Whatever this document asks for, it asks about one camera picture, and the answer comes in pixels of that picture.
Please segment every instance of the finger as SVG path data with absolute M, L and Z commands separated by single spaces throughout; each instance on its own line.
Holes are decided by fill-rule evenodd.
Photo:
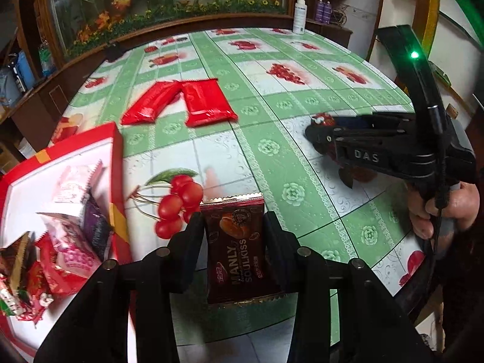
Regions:
M 410 221 L 413 225 L 413 231 L 418 237 L 427 240 L 434 234 L 434 226 L 429 220 L 425 220 L 418 215 L 410 213 Z
M 449 205 L 442 210 L 442 216 L 457 219 L 458 228 L 466 230 L 474 223 L 479 211 L 479 204 L 477 187 L 474 184 L 462 182 L 459 190 L 450 192 Z M 438 214 L 435 199 L 431 199 L 425 204 L 425 210 L 435 216 Z
M 408 186 L 408 210 L 410 213 L 418 215 L 419 217 L 428 220 L 430 219 L 430 214 L 425 211 L 425 203 L 419 192 L 411 185 Z

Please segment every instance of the spray bottle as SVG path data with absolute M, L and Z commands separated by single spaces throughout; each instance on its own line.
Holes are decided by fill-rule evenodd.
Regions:
M 296 3 L 296 9 L 294 10 L 294 26 L 292 28 L 293 33 L 304 34 L 304 29 L 306 29 L 306 15 L 306 2 L 305 0 L 299 0 Z

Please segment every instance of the plastic bottle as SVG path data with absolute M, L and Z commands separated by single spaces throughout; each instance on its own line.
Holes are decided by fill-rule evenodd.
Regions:
M 324 13 L 324 2 L 323 0 L 319 0 L 318 4 L 316 5 L 316 15 L 314 17 L 314 20 L 322 23 L 323 13 Z
M 332 13 L 332 7 L 331 3 L 328 1 L 327 3 L 324 4 L 324 12 L 323 12 L 323 23 L 329 24 L 331 20 L 331 13 Z
M 305 0 L 299 0 L 296 3 L 296 9 L 294 10 L 294 25 L 292 32 L 295 34 L 304 34 L 306 29 L 306 15 L 307 5 Z
M 54 73 L 56 66 L 54 65 L 54 58 L 52 57 L 52 53 L 50 53 L 49 44 L 47 41 L 43 41 L 40 44 L 39 56 L 40 64 L 42 66 L 42 74 L 44 76 L 49 76 L 50 74 Z

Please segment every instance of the pink candy wrapper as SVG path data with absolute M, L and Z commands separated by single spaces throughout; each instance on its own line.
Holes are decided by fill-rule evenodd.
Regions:
M 75 217 L 38 213 L 42 218 L 57 255 L 57 265 L 80 277 L 89 278 L 101 261 L 86 241 Z
M 54 190 L 54 202 L 82 203 L 103 169 L 101 160 L 95 165 L 67 166 Z

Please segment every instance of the orange flower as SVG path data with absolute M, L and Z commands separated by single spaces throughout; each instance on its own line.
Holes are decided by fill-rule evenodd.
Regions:
M 110 14 L 108 11 L 104 11 L 99 14 L 98 19 L 94 22 L 97 24 L 98 30 L 103 30 L 108 27 L 108 22 L 110 21 Z
M 114 5 L 114 7 L 120 11 L 124 11 L 131 5 L 131 0 L 113 0 L 111 5 Z
M 86 25 L 83 30 L 79 30 L 79 32 L 77 33 L 77 39 L 81 42 L 87 42 L 92 33 L 93 32 L 89 28 L 89 25 Z

